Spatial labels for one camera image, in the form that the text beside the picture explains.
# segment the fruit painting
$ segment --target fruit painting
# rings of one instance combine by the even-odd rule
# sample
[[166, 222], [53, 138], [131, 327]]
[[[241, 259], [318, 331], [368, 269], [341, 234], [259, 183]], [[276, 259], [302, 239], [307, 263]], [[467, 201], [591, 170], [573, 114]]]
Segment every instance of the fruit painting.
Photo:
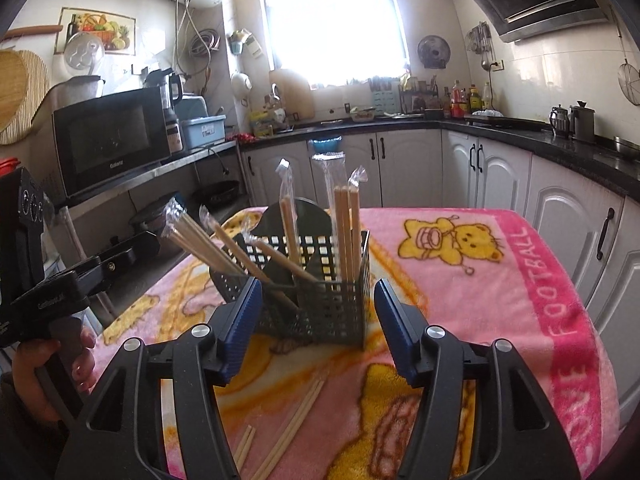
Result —
[[56, 37], [55, 54], [65, 51], [66, 44], [74, 34], [89, 32], [102, 40], [107, 54], [136, 55], [135, 18], [101, 10], [63, 7], [58, 23], [63, 29]]

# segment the metal wire basket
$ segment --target metal wire basket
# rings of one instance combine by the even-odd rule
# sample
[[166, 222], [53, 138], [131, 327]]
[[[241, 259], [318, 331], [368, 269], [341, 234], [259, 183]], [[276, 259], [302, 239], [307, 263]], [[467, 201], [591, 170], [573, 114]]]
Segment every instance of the metal wire basket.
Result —
[[[370, 298], [369, 232], [361, 233], [362, 262], [357, 280], [338, 281], [329, 215], [316, 204], [302, 199], [296, 199], [296, 209], [302, 262], [306, 271], [316, 276], [318, 282], [293, 277], [258, 249], [247, 246], [242, 235], [235, 238], [251, 260], [274, 281], [273, 284], [263, 284], [264, 307], [256, 331], [304, 342], [338, 343], [363, 348], [367, 327], [366, 309]], [[252, 234], [286, 254], [279, 205], [265, 211]], [[243, 267], [232, 254], [229, 255]], [[212, 269], [209, 269], [209, 273], [227, 302], [236, 300], [248, 279], [246, 276], [221, 274]], [[281, 306], [270, 294], [273, 291], [286, 294], [300, 310], [293, 313]]]

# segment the microwave oven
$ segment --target microwave oven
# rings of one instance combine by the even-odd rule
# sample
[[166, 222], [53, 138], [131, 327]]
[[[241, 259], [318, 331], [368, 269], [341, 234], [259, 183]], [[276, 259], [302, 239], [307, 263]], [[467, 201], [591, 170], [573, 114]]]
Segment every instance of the microwave oven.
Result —
[[159, 87], [42, 112], [31, 129], [29, 170], [56, 208], [171, 155]]

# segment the round woven tray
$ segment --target round woven tray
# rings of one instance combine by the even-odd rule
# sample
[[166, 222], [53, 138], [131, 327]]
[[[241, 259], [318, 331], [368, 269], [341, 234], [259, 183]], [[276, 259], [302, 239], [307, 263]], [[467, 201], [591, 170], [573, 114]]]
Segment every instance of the round woven tray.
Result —
[[14, 120], [27, 96], [28, 76], [22, 58], [11, 50], [0, 51], [0, 132]]
[[49, 91], [49, 72], [44, 61], [29, 50], [20, 50], [16, 54], [26, 69], [28, 83], [26, 94], [14, 118], [4, 130], [0, 131], [0, 144], [5, 145], [23, 140], [29, 135], [31, 119]]

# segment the yellow cartoon bear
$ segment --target yellow cartoon bear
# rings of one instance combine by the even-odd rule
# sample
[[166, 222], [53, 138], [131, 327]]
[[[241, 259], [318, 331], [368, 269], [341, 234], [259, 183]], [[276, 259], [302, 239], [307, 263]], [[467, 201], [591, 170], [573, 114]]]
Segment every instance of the yellow cartoon bear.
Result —
[[491, 229], [484, 224], [457, 226], [452, 222], [457, 219], [452, 216], [435, 222], [407, 220], [404, 229], [408, 238], [398, 247], [398, 256], [417, 260], [439, 258], [451, 266], [461, 266], [468, 275], [475, 269], [464, 264], [464, 256], [495, 263], [502, 260], [504, 255]]

